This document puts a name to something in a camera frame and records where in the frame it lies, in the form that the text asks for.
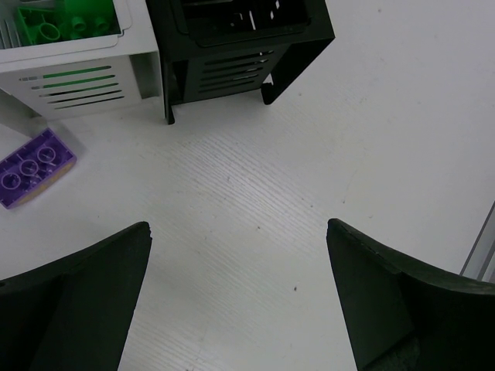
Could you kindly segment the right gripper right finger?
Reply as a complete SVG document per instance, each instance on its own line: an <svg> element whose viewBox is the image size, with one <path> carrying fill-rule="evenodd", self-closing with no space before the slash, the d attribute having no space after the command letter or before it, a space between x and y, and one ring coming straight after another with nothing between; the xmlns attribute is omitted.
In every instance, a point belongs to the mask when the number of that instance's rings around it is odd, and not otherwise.
<svg viewBox="0 0 495 371"><path fill-rule="evenodd" d="M326 241L358 370L492 370L494 286L379 243L339 219Z"/></svg>

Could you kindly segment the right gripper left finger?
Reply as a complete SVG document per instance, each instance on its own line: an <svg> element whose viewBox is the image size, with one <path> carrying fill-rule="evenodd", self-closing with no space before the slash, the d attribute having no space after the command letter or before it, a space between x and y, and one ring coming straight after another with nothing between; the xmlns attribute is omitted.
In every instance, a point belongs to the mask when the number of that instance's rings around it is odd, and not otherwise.
<svg viewBox="0 0 495 371"><path fill-rule="evenodd" d="M116 370L152 246L122 231L1 282L3 370Z"/></svg>

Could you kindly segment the dark green lego brick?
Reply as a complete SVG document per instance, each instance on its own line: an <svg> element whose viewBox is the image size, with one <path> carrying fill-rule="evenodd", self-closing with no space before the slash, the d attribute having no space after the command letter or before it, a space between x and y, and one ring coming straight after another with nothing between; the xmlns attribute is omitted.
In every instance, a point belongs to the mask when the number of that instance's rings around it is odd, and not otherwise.
<svg viewBox="0 0 495 371"><path fill-rule="evenodd" d="M15 21L22 46L38 46L70 39L65 15L56 8L19 6Z"/></svg>

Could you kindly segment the light green lego brick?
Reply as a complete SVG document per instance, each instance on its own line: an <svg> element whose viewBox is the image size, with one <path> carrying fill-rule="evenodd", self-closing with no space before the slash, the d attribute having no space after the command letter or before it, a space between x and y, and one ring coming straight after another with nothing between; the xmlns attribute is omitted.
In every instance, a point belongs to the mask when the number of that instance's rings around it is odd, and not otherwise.
<svg viewBox="0 0 495 371"><path fill-rule="evenodd" d="M109 0L59 1L64 36L70 40L106 36L118 31L114 3Z"/></svg>

